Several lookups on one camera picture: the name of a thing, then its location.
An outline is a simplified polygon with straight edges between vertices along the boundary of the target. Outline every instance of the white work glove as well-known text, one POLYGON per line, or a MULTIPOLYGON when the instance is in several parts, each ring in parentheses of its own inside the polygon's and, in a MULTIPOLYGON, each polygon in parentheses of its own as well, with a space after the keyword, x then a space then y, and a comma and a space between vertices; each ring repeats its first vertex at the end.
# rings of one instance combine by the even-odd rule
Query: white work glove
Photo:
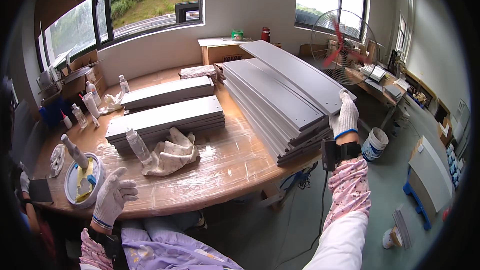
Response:
POLYGON ((20 174, 20 187, 22 192, 29 192, 30 189, 30 179, 28 179, 27 173, 22 171, 20 174))
POLYGON ((335 140, 349 131, 358 132, 357 121, 359 119, 359 111, 357 106, 353 103, 347 89, 340 90, 340 99, 342 100, 342 107, 340 114, 330 116, 328 124, 333 129, 335 140))
POLYGON ((120 180, 127 168, 120 167, 111 172, 96 195, 93 221, 106 230, 112 230, 117 217, 122 213, 127 201, 138 199, 137 183, 131 179, 120 180))

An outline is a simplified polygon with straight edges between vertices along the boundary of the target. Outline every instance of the concrete floor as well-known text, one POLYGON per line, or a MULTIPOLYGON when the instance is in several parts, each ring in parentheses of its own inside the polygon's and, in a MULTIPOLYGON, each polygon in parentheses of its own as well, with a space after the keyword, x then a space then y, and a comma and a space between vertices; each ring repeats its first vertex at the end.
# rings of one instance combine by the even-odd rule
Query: concrete floor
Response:
MULTIPOLYGON (((361 119, 370 127, 379 126, 387 113, 373 97, 362 89, 352 90, 358 97, 357 106, 361 119)), ((445 150, 436 135, 436 122, 433 115, 422 110, 410 97, 407 106, 410 124, 402 133, 393 138, 382 156, 369 164, 368 180, 371 190, 369 225, 363 248, 363 269, 411 269, 429 249, 442 227, 442 211, 437 214, 430 231, 423 230, 424 219, 416 214, 416 202, 402 190, 407 178, 408 160, 419 135, 425 135, 438 152, 445 150), (413 247, 383 249, 382 236, 392 228, 392 213, 400 204, 415 214, 415 227, 412 228, 413 247)), ((360 129, 363 142, 368 132, 360 129)), ((190 235, 231 257, 246 270, 274 269, 281 261, 310 247, 319 231, 321 215, 321 192, 325 172, 316 169, 311 175, 311 188, 297 189, 285 207, 279 212, 269 208, 255 208, 259 194, 246 204, 227 202, 205 209, 208 229, 191 231, 190 235)), ((332 195, 326 190, 324 196, 325 219, 332 203, 332 195)), ((288 261, 278 270, 301 269, 312 257, 317 247, 288 261)))

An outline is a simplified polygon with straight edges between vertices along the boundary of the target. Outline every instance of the wooden table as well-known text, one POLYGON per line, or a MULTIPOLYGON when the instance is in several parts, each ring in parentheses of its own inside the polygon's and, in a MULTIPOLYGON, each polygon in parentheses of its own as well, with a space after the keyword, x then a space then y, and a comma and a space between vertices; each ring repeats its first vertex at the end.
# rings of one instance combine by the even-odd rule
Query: wooden table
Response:
POLYGON ((395 108, 400 102, 400 99, 405 95, 407 90, 403 89, 399 85, 393 84, 394 81, 396 81, 397 78, 393 76, 392 74, 385 74, 385 76, 380 80, 379 85, 381 86, 382 92, 380 90, 377 90, 375 87, 372 87, 366 82, 360 82, 358 86, 365 90, 367 93, 369 93, 371 96, 375 97, 378 101, 381 103, 384 103, 386 105, 390 105, 390 109, 387 112, 387 115, 385 116, 385 119, 381 123, 380 129, 384 129, 385 125, 387 124, 387 121, 393 116, 393 113, 395 112, 395 108), (398 99, 392 98, 386 91, 385 87, 387 86, 393 86, 401 92, 401 95, 398 99))
MULTIPOLYGON (((130 89, 133 91, 178 80, 180 69, 186 67, 168 69, 129 80, 130 89)), ((106 94, 115 95, 118 92, 119 85, 110 87, 106 94)), ((282 168, 277 167, 223 85, 220 84, 215 95, 225 114, 225 128, 195 135, 195 145, 200 152, 200 158, 171 175, 143 176, 142 164, 133 152, 120 155, 115 147, 107 142, 105 139, 107 125, 112 118, 123 116, 122 109, 100 116, 98 128, 95 128, 91 116, 88 115, 89 124, 83 130, 75 124, 67 132, 64 126, 61 126, 62 129, 52 131, 42 147, 33 176, 35 179, 49 176, 50 155, 54 147, 60 144, 60 136, 66 132, 80 150, 94 153, 102 159, 106 176, 120 166, 127 167, 128 171, 122 179, 133 179, 137 182, 139 199, 127 202, 120 218, 143 218, 194 211, 229 201, 261 190, 319 159, 320 151, 316 151, 282 168)), ((155 147, 155 144, 147 145, 151 150, 155 147)), ((45 207, 89 218, 93 213, 93 206, 88 209, 77 209, 65 197, 63 184, 72 160, 66 152, 62 171, 56 178, 48 179, 53 203, 45 204, 45 207)))

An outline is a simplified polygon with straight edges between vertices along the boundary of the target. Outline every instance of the cloth rag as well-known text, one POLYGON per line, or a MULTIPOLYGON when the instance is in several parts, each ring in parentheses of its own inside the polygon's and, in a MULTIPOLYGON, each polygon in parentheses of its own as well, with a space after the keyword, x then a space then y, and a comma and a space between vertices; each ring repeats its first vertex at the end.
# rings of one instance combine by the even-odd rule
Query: cloth rag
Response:
POLYGON ((123 106, 120 105, 123 99, 123 95, 125 95, 123 91, 120 91, 120 93, 118 93, 117 96, 115 97, 113 97, 110 94, 105 94, 105 96, 103 97, 103 100, 105 101, 106 106, 98 109, 98 111, 100 112, 100 115, 105 115, 110 112, 120 110, 121 108, 123 108, 123 106))
POLYGON ((170 130, 169 141, 158 142, 152 152, 152 164, 141 171, 144 176, 167 176, 183 166, 194 162, 199 156, 194 145, 195 135, 191 132, 185 136, 176 127, 170 130))
POLYGON ((63 167, 63 162, 65 160, 65 145, 58 144, 53 148, 52 155, 50 156, 50 177, 57 177, 60 173, 60 170, 63 167))

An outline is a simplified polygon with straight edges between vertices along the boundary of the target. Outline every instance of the black wrist device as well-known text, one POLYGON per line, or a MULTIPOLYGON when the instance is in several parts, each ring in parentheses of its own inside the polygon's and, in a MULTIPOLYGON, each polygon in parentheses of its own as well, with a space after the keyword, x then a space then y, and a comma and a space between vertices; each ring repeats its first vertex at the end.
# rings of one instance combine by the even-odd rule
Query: black wrist device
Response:
POLYGON ((335 140, 321 141, 321 162, 325 171, 334 171, 341 161, 358 157, 362 147, 357 142, 348 142, 337 145, 335 140))
POLYGON ((100 233, 91 227, 88 227, 88 235, 93 241, 103 246, 105 255, 109 259, 115 261, 122 245, 116 235, 100 233))

